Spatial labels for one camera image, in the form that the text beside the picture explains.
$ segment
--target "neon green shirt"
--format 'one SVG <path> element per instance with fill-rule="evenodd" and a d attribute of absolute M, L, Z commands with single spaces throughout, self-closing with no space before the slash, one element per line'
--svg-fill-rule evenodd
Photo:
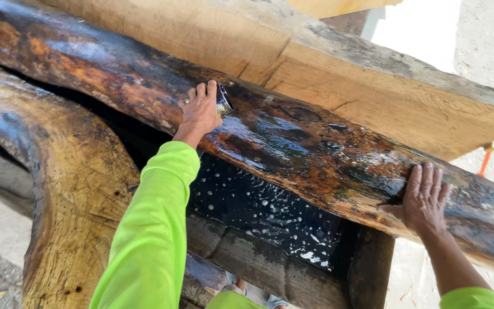
<path fill-rule="evenodd" d="M 196 151 L 182 142 L 163 144 L 148 161 L 141 172 L 141 185 L 113 236 L 108 267 L 91 309 L 178 308 L 186 266 L 186 203 L 198 171 Z M 441 308 L 494 308 L 494 292 L 473 289 L 444 295 Z M 207 308 L 265 307 L 225 291 Z"/>

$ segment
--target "finger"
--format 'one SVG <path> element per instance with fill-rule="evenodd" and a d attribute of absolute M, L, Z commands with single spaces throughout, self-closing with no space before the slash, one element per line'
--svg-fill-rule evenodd
<path fill-rule="evenodd" d="M 191 88 L 188 90 L 188 95 L 190 96 L 190 102 L 193 102 L 198 96 L 198 91 L 196 88 Z"/>
<path fill-rule="evenodd" d="M 421 178 L 422 178 L 422 167 L 420 165 L 415 165 L 413 171 L 411 171 L 411 176 L 409 176 L 409 181 L 407 182 L 407 188 L 405 189 L 405 195 L 417 195 L 421 189 Z"/>
<path fill-rule="evenodd" d="M 440 205 L 440 208 L 445 207 L 447 205 L 447 202 L 449 201 L 449 198 L 451 196 L 451 192 L 453 192 L 453 185 L 452 184 L 445 184 L 441 187 L 440 195 L 437 198 L 438 205 Z"/>
<path fill-rule="evenodd" d="M 395 216 L 399 220 L 403 220 L 403 206 L 380 205 L 378 209 Z"/>
<path fill-rule="evenodd" d="M 205 97 L 207 95 L 207 85 L 204 82 L 198 85 L 198 97 Z"/>
<path fill-rule="evenodd" d="M 220 118 L 220 117 L 217 116 L 216 117 L 216 126 L 221 126 L 222 123 L 223 123 L 222 118 Z"/>
<path fill-rule="evenodd" d="M 429 196 L 434 178 L 434 165 L 432 162 L 427 162 L 422 167 L 422 182 L 419 194 Z"/>
<path fill-rule="evenodd" d="M 186 102 L 184 102 L 184 99 L 178 98 L 178 107 L 180 107 L 180 109 L 184 110 L 185 105 L 186 105 Z"/>
<path fill-rule="evenodd" d="M 216 85 L 216 81 L 214 81 L 214 80 L 210 80 L 207 83 L 207 96 L 209 98 L 216 98 L 217 87 L 218 86 Z"/>
<path fill-rule="evenodd" d="M 443 171 L 441 168 L 434 170 L 434 179 L 432 179 L 432 190 L 430 190 L 430 197 L 432 200 L 437 201 L 441 191 L 441 179 L 443 177 Z"/>

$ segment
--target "live edge wood slab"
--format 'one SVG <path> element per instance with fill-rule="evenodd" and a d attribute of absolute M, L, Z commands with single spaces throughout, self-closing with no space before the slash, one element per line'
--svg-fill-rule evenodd
<path fill-rule="evenodd" d="M 215 79 L 236 110 L 204 137 L 201 149 L 327 211 L 415 241 L 420 240 L 377 205 L 402 196 L 413 165 L 433 162 L 454 185 L 445 210 L 449 231 L 473 261 L 494 268 L 493 182 L 326 109 L 32 1 L 0 1 L 0 64 L 92 95 L 169 134 L 182 122 L 179 98 Z"/>

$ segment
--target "orange pole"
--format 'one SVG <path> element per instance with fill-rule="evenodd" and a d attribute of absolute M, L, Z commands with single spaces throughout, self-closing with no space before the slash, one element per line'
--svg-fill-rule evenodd
<path fill-rule="evenodd" d="M 484 163 L 481 165 L 481 170 L 479 173 L 477 173 L 478 176 L 483 177 L 485 173 L 485 169 L 487 168 L 487 164 L 489 163 L 489 158 L 491 158 L 491 152 L 493 152 L 494 149 L 489 149 L 485 151 L 485 158 L 484 158 Z"/>

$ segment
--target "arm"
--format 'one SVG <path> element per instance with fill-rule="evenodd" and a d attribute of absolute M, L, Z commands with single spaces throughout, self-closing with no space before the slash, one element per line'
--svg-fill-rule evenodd
<path fill-rule="evenodd" d="M 186 263 L 186 203 L 199 170 L 195 151 L 216 116 L 216 82 L 189 91 L 184 120 L 141 173 L 141 184 L 116 230 L 90 308 L 177 308 Z"/>
<path fill-rule="evenodd" d="M 441 185 L 443 171 L 432 163 L 413 168 L 402 206 L 384 205 L 416 232 L 428 251 L 436 274 L 442 308 L 494 308 L 494 292 L 466 259 L 447 231 L 443 209 L 452 186 Z"/>

